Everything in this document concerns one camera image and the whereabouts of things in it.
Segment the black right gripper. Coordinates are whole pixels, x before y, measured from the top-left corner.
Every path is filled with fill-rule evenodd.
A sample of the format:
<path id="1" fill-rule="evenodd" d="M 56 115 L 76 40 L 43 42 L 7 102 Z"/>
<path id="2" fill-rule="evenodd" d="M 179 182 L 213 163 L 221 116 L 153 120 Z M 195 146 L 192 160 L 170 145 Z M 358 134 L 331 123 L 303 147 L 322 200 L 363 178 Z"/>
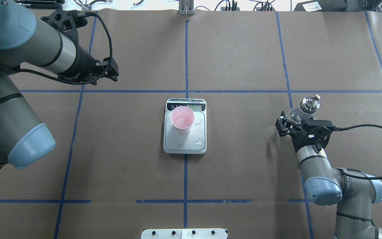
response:
<path id="1" fill-rule="evenodd" d="M 326 128 L 303 130 L 301 124 L 296 124 L 286 118 L 284 111 L 275 122 L 275 127 L 280 137 L 291 136 L 294 151 L 297 153 L 305 146 L 314 145 L 317 151 L 325 149 L 328 145 L 331 131 Z"/>

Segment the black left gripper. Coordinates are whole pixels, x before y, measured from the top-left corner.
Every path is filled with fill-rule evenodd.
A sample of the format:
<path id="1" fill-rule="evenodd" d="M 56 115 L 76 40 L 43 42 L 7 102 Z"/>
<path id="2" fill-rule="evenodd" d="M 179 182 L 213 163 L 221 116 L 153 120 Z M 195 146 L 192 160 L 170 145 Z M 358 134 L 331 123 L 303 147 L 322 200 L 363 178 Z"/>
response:
<path id="1" fill-rule="evenodd" d="M 99 79 L 109 79 L 118 82 L 118 64 L 112 57 L 104 58 L 102 61 L 94 59 L 89 51 L 76 45 L 76 58 L 73 65 L 67 70 L 67 79 L 75 83 L 91 82 L 97 85 Z"/>

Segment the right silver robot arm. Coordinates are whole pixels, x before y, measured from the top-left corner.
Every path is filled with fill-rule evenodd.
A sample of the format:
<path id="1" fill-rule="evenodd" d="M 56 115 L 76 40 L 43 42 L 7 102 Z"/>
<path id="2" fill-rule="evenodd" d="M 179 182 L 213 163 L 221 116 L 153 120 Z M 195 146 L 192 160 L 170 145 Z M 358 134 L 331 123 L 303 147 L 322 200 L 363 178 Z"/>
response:
<path id="1" fill-rule="evenodd" d="M 336 205 L 335 239 L 382 239 L 372 220 L 372 205 L 382 201 L 382 176 L 334 168 L 325 153 L 330 135 L 356 128 L 332 121 L 305 119 L 296 124 L 281 112 L 275 124 L 281 137 L 291 136 L 308 198 L 316 205 Z"/>

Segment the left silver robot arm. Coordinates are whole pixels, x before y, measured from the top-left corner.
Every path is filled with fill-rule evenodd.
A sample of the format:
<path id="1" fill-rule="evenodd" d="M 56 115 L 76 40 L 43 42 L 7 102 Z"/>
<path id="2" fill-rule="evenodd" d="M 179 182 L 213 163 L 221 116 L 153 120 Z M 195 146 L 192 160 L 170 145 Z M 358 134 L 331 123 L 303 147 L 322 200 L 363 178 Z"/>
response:
<path id="1" fill-rule="evenodd" d="M 94 59 L 79 44 L 78 28 L 95 17 L 108 38 L 109 56 Z M 56 147 L 11 76 L 35 74 L 59 83 L 96 85 L 101 78 L 118 80 L 112 40 L 96 12 L 64 11 L 37 18 L 12 0 L 0 0 L 0 170 L 7 164 L 23 169 Z"/>

